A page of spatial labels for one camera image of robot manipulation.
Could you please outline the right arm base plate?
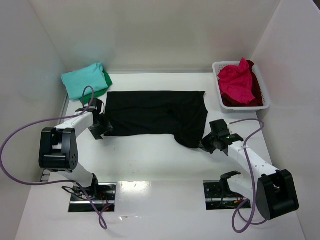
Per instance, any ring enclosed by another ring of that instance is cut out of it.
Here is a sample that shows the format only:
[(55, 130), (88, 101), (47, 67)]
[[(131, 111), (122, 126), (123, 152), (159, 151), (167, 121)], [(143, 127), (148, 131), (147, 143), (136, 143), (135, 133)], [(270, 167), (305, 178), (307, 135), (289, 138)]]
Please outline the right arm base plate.
[(232, 193), (229, 196), (223, 194), (218, 180), (204, 181), (203, 188), (207, 211), (235, 210), (246, 200), (239, 193)]

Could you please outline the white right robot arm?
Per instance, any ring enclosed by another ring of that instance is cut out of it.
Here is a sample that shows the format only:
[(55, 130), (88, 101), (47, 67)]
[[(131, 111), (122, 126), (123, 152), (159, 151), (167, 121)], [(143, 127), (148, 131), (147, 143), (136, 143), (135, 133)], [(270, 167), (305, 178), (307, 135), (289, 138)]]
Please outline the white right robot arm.
[(248, 145), (247, 139), (232, 134), (225, 120), (210, 122), (211, 132), (200, 142), (200, 148), (213, 154), (219, 150), (239, 164), (244, 173), (231, 171), (220, 177), (223, 197), (239, 194), (257, 207), (267, 221), (299, 209), (299, 201), (292, 174), (266, 162)]

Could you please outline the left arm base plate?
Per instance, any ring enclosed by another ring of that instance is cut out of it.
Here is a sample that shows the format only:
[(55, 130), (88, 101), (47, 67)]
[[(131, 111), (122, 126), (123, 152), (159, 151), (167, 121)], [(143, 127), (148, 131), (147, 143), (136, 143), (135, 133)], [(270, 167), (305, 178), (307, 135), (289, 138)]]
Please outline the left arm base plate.
[[(116, 188), (116, 183), (100, 183), (96, 195), (88, 192), (90, 199), (99, 212), (101, 210), (105, 212), (115, 211)], [(63, 186), (62, 189), (71, 195), (68, 207), (69, 213), (89, 213), (95, 211), (79, 187)]]

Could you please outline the black t shirt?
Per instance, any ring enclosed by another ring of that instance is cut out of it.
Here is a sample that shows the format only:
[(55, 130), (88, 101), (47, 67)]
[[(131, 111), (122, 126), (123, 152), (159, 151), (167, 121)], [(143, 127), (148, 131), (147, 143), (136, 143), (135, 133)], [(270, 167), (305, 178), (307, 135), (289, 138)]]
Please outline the black t shirt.
[(107, 137), (173, 135), (196, 149), (203, 138), (208, 111), (205, 91), (111, 91), (107, 93)]

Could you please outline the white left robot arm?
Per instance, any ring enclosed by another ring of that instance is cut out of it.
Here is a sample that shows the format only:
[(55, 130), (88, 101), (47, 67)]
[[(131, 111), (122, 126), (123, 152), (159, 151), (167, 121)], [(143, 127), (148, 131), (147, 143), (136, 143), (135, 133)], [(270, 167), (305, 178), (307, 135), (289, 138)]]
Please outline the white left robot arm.
[(91, 199), (100, 194), (99, 182), (95, 174), (87, 171), (79, 163), (77, 137), (89, 130), (95, 140), (102, 140), (105, 133), (113, 130), (105, 121), (103, 101), (95, 98), (92, 105), (77, 110), (77, 116), (56, 127), (46, 127), (41, 132), (39, 166), (52, 173), (58, 173), (74, 182), (71, 193), (81, 197), (85, 189)]

